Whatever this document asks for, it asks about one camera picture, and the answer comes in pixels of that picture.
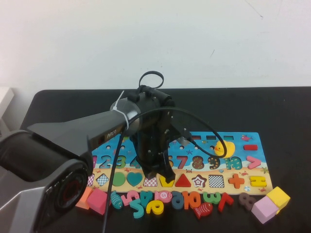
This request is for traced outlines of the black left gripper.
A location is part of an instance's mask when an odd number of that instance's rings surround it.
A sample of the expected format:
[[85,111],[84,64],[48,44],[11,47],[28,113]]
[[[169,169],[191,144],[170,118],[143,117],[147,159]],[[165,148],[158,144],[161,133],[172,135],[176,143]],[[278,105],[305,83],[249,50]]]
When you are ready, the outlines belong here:
[[165,178],[166,183],[175,180],[175,173],[168,158],[170,141],[171,112],[169,110],[156,110],[141,116],[142,125],[137,132],[137,148],[139,161],[142,162],[143,173],[147,179],[159,174]]

